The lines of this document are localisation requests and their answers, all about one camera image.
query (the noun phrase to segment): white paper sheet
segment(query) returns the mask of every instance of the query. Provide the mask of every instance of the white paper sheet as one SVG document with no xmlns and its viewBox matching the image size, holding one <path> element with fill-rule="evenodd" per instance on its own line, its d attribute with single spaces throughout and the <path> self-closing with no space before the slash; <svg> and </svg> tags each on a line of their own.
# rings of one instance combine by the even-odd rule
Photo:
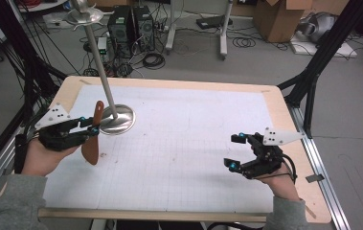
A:
<svg viewBox="0 0 363 230">
<path fill-rule="evenodd" d="M 318 50 L 315 47 L 316 44 L 311 42 L 309 38 L 301 34 L 301 32 L 297 32 L 289 43 L 296 55 L 315 55 Z M 356 58 L 357 52 L 349 46 L 348 43 L 343 42 L 342 46 L 337 50 L 334 56 L 341 58 Z"/>
<path fill-rule="evenodd" d="M 112 87 L 116 104 L 136 113 L 128 132 L 100 134 L 100 159 L 91 166 L 80 150 L 49 175 L 47 207 L 111 210 L 266 213 L 272 193 L 223 166 L 223 158 L 253 160 L 239 132 L 272 127 L 261 93 Z M 100 85 L 84 85 L 73 118 L 108 105 Z"/>
</svg>

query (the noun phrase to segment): metal stand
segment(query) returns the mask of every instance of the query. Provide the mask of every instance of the metal stand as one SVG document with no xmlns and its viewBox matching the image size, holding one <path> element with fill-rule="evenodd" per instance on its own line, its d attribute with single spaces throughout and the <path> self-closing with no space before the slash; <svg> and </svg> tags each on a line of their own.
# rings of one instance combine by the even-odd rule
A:
<svg viewBox="0 0 363 230">
<path fill-rule="evenodd" d="M 321 47 L 309 62 L 306 69 L 300 75 L 278 85 L 282 90 L 294 85 L 291 92 L 284 97 L 285 102 L 293 107 L 300 107 L 301 100 L 307 95 L 304 130 L 308 138 L 312 138 L 310 129 L 316 82 L 362 16 L 363 0 L 351 0 L 340 14 L 325 41 L 321 44 Z"/>
<path fill-rule="evenodd" d="M 292 119 L 294 120 L 295 126 L 299 132 L 305 132 L 301 127 L 304 116 L 300 108 L 288 108 Z M 340 205 L 339 199 L 337 198 L 336 192 L 330 182 L 329 175 L 325 169 L 324 163 L 319 155 L 316 145 L 310 138 L 304 138 L 302 140 L 304 148 L 307 152 L 309 163 L 314 170 L 316 175 L 322 175 L 325 179 L 318 181 L 319 187 L 321 188 L 322 194 L 324 195 L 325 201 L 327 202 L 330 215 L 337 230 L 350 230 L 348 219 L 345 216 L 345 212 Z"/>
<path fill-rule="evenodd" d="M 220 55 L 222 56 L 223 60 L 226 59 L 226 56 L 228 55 L 228 46 L 226 43 L 226 31 L 228 30 L 228 23 L 232 11 L 232 6 L 233 6 L 233 0 L 229 0 L 229 4 L 228 7 L 226 8 L 226 13 L 224 16 L 223 27 L 220 34 Z"/>
<path fill-rule="evenodd" d="M 101 77 L 103 90 L 109 103 L 109 107 L 103 111 L 100 130 L 102 133 L 109 135 L 122 134 L 133 127 L 136 115 L 130 107 L 122 104 L 115 104 L 113 102 L 112 92 L 103 68 L 100 51 L 95 40 L 94 32 L 92 31 L 92 24 L 100 23 L 104 13 L 94 8 L 87 9 L 86 5 L 83 5 L 85 9 L 82 9 L 81 6 L 82 5 L 78 6 L 76 10 L 69 12 L 67 22 L 76 27 L 83 26 L 85 28 L 92 55 L 94 56 Z"/>
<path fill-rule="evenodd" d="M 174 43 L 174 37 L 175 37 L 175 21 L 174 21 L 174 0 L 171 0 L 170 2 L 170 29 L 169 29 L 169 34 L 167 36 L 167 43 L 166 43 L 166 50 L 167 50 L 167 55 L 170 54 L 170 51 L 172 50 L 172 44 Z M 227 43 L 226 43 L 226 31 L 228 29 L 228 22 L 229 22 L 229 17 L 231 15 L 231 11 L 232 11 L 232 6 L 233 6 L 233 0 L 228 0 L 228 7 L 226 9 L 226 13 L 224 16 L 224 22 L 223 22 L 223 26 L 221 29 L 221 34 L 220 34 L 220 55 L 222 56 L 222 59 L 226 59 L 226 56 L 228 55 L 228 51 L 227 51 Z"/>
</svg>

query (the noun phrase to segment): metal rod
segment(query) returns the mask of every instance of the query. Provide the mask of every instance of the metal rod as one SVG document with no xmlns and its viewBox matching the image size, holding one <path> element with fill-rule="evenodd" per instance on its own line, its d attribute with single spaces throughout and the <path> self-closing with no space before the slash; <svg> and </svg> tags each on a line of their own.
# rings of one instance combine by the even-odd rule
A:
<svg viewBox="0 0 363 230">
<path fill-rule="evenodd" d="M 175 1 L 170 0 L 170 24 L 174 23 L 174 14 L 175 14 Z"/>
<path fill-rule="evenodd" d="M 226 31 L 228 30 L 229 17 L 231 15 L 232 5 L 233 5 L 233 1 L 228 0 L 228 6 L 226 8 L 226 13 L 223 16 L 224 21 L 223 21 L 223 27 L 222 27 L 222 36 L 226 36 Z"/>
<path fill-rule="evenodd" d="M 112 92 L 110 91 L 109 83 L 107 81 L 106 74 L 104 72 L 100 51 L 98 49 L 97 42 L 95 41 L 94 31 L 92 26 L 87 25 L 85 27 L 86 36 L 88 37 L 89 44 L 91 45 L 92 55 L 94 56 L 95 63 L 97 64 L 98 72 L 102 81 L 103 90 L 105 91 L 107 102 L 109 103 L 110 111 L 112 112 L 113 119 L 118 118 L 118 112 L 116 111 L 115 103 L 113 102 Z"/>
<path fill-rule="evenodd" d="M 304 123 L 304 115 L 301 108 L 295 108 L 288 106 L 288 110 L 291 114 L 292 120 L 294 121 L 295 127 L 299 132 L 305 132 L 302 124 Z M 309 159 L 309 163 L 314 170 L 315 174 L 321 174 L 325 179 L 319 181 L 319 187 L 325 197 L 330 214 L 333 219 L 333 223 L 337 230 L 350 230 L 348 220 L 342 209 L 342 206 L 337 198 L 337 195 L 330 182 L 328 172 L 324 166 L 318 149 L 315 146 L 315 142 L 310 138 L 303 138 L 302 140 L 304 148 L 306 149 L 306 155 Z"/>
</svg>

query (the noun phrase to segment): black pole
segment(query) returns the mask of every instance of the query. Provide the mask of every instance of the black pole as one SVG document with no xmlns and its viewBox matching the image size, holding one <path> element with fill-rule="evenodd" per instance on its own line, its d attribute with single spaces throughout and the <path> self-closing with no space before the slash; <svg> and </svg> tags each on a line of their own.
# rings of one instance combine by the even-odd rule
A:
<svg viewBox="0 0 363 230">
<path fill-rule="evenodd" d="M 284 97 L 285 102 L 294 107 L 299 107 L 306 95 L 304 130 L 308 138 L 312 138 L 311 120 L 318 78 L 362 16 L 363 0 L 350 0 L 306 69 L 300 75 L 278 85 L 281 90 L 294 85 L 291 92 Z"/>
<path fill-rule="evenodd" d="M 5 45 L 0 42 L 0 47 L 5 51 L 16 74 L 25 81 L 25 102 L 17 112 L 10 124 L 0 135 L 0 151 L 10 140 L 11 135 L 23 122 L 26 123 L 33 116 L 34 103 L 42 98 L 52 97 L 58 91 L 50 73 L 64 80 L 67 76 L 41 59 L 32 42 L 26 36 L 20 23 L 16 19 L 8 0 L 0 0 L 0 29 L 8 42 L 21 60 L 10 57 Z"/>
</svg>

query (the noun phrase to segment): metal rail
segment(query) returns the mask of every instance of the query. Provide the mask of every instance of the metal rail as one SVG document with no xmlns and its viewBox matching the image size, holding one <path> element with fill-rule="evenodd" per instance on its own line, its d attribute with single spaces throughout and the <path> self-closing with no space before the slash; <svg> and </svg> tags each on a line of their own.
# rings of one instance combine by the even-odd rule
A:
<svg viewBox="0 0 363 230">
<path fill-rule="evenodd" d="M 288 110 L 298 131 L 305 132 L 303 127 L 304 115 L 301 111 L 301 108 L 288 106 Z M 324 195 L 325 201 L 327 202 L 336 229 L 350 230 L 351 227 L 349 226 L 342 206 L 339 203 L 339 199 L 337 198 L 336 193 L 333 190 L 333 186 L 330 183 L 328 173 L 325 169 L 324 163 L 322 162 L 321 156 L 319 155 L 318 149 L 316 149 L 315 142 L 313 141 L 313 139 L 309 139 L 308 137 L 303 138 L 302 142 L 306 150 L 310 165 L 314 170 L 315 174 L 321 174 L 325 178 L 318 183 L 319 187 L 321 188 L 322 194 Z"/>
</svg>

